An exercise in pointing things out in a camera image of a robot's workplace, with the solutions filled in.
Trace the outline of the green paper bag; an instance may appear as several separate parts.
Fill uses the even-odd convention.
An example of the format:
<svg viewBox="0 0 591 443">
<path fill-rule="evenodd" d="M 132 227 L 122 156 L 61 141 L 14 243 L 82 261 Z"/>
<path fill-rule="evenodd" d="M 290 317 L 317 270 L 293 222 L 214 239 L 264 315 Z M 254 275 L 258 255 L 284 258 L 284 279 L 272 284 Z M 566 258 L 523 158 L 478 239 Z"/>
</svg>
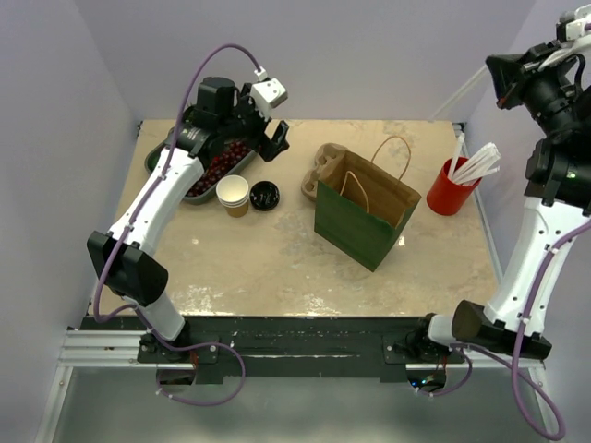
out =
<svg viewBox="0 0 591 443">
<path fill-rule="evenodd" d="M 375 271 L 390 253 L 413 215 L 421 195 L 403 182 L 412 160 L 406 148 L 402 172 L 394 177 L 381 169 L 376 148 L 367 160 L 347 149 L 320 173 L 314 231 L 364 268 Z"/>
</svg>

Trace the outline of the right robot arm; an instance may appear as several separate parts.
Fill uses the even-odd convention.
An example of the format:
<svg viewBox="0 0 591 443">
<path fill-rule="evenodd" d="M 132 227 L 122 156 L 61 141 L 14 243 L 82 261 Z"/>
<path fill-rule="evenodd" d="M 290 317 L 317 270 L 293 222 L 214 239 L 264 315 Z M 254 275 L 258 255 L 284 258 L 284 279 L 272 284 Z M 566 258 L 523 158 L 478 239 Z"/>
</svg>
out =
<svg viewBox="0 0 591 443">
<path fill-rule="evenodd" d="M 581 85 L 589 47 L 589 37 L 578 37 L 487 57 L 498 107 L 524 106 L 544 137 L 525 167 L 522 227 L 496 293 L 486 305 L 463 300 L 452 316 L 429 317 L 411 340 L 417 360 L 433 362 L 455 343 L 549 356 L 549 298 L 574 240 L 590 228 L 590 90 Z"/>
</svg>

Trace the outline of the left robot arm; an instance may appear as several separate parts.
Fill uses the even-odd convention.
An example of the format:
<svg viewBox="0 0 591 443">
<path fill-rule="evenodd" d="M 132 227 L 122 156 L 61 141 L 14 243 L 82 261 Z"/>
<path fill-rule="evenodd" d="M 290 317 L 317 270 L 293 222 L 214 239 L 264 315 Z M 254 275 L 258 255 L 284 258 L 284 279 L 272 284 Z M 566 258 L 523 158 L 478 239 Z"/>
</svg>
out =
<svg viewBox="0 0 591 443">
<path fill-rule="evenodd" d="M 185 360 L 191 339 L 185 320 L 165 292 L 168 272 L 154 259 L 167 223 L 189 189 L 220 158 L 232 139 L 241 139 L 266 162 L 288 149 L 288 125 L 265 133 L 271 112 L 288 92 L 276 78 L 258 74 L 238 89 L 228 78 L 204 78 L 197 101 L 182 108 L 158 163 L 131 206 L 107 233 L 93 232 L 87 248 L 101 287 L 128 301 L 161 336 L 158 349 L 171 362 Z"/>
</svg>

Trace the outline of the purple grapes bunch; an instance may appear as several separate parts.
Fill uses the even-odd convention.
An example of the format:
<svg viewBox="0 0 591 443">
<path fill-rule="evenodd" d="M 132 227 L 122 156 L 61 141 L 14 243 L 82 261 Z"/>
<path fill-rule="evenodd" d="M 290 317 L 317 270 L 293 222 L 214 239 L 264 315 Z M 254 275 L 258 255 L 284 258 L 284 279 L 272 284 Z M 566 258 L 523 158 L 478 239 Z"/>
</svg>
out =
<svg viewBox="0 0 591 443">
<path fill-rule="evenodd" d="M 187 191 L 187 198 L 205 197 L 227 175 L 237 174 L 252 160 L 252 152 L 241 139 L 230 140 L 224 151 L 215 157 L 204 175 Z"/>
</svg>

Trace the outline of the stack of paper cups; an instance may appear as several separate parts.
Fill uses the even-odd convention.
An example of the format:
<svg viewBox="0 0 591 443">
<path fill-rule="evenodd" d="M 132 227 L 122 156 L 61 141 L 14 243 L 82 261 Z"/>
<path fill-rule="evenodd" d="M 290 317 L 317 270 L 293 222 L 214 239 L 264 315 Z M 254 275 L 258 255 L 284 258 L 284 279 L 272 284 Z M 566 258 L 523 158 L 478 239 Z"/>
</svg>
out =
<svg viewBox="0 0 591 443">
<path fill-rule="evenodd" d="M 228 215 L 240 218 L 249 208 L 249 184 L 240 175 L 227 175 L 216 185 L 216 196 Z"/>
</svg>

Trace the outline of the stack of black lids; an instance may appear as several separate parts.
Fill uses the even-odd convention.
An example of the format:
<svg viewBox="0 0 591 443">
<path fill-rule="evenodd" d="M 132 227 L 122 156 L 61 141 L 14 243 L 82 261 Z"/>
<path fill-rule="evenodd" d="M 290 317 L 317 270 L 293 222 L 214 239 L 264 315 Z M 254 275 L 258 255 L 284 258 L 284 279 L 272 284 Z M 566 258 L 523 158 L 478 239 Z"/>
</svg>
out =
<svg viewBox="0 0 591 443">
<path fill-rule="evenodd" d="M 271 181 L 259 181 L 250 189 L 250 203 L 255 210 L 275 209 L 281 198 L 278 186 Z"/>
</svg>

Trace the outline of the stack of cup carriers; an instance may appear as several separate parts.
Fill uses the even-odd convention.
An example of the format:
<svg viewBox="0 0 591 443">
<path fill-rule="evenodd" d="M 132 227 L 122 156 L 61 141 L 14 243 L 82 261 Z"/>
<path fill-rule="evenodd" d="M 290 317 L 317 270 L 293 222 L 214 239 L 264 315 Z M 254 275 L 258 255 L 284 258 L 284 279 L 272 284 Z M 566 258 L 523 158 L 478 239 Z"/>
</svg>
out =
<svg viewBox="0 0 591 443">
<path fill-rule="evenodd" d="M 314 165 L 305 173 L 300 186 L 301 192 L 306 198 L 313 202 L 316 201 L 320 173 L 345 151 L 347 151 L 347 147 L 336 143 L 325 143 L 319 147 L 314 156 Z"/>
</svg>

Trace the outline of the red straw cup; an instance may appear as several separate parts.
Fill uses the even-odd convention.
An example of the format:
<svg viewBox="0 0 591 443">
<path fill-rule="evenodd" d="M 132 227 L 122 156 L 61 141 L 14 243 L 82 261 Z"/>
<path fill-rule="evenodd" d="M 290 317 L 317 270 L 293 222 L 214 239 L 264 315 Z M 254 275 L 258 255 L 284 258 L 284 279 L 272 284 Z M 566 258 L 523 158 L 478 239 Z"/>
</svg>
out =
<svg viewBox="0 0 591 443">
<path fill-rule="evenodd" d="M 452 159 L 446 161 L 428 191 L 426 201 L 431 210 L 442 216 L 456 214 L 480 183 L 476 180 L 470 186 L 457 185 L 448 178 Z"/>
</svg>

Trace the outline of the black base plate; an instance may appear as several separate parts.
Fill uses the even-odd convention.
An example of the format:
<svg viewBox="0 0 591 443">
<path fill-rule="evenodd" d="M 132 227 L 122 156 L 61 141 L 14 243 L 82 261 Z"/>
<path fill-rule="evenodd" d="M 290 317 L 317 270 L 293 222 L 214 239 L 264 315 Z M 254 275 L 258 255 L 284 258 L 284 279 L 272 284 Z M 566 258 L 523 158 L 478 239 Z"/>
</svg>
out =
<svg viewBox="0 0 591 443">
<path fill-rule="evenodd" d="M 138 358 L 156 364 L 163 383 L 221 384 L 229 377 L 376 378 L 403 382 L 410 364 L 441 370 L 461 356 L 427 339 L 424 317 L 188 316 L 169 351 L 136 317 L 83 330 L 137 332 Z"/>
</svg>

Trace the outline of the aluminium rail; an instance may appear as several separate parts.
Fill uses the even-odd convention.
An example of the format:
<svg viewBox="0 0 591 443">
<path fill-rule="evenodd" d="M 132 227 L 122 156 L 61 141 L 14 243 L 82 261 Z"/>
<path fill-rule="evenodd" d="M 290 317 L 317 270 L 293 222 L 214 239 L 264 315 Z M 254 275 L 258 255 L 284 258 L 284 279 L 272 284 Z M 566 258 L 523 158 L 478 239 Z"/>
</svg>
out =
<svg viewBox="0 0 591 443">
<path fill-rule="evenodd" d="M 141 331 L 70 330 L 58 363 L 70 367 L 131 367 L 138 364 Z"/>
</svg>

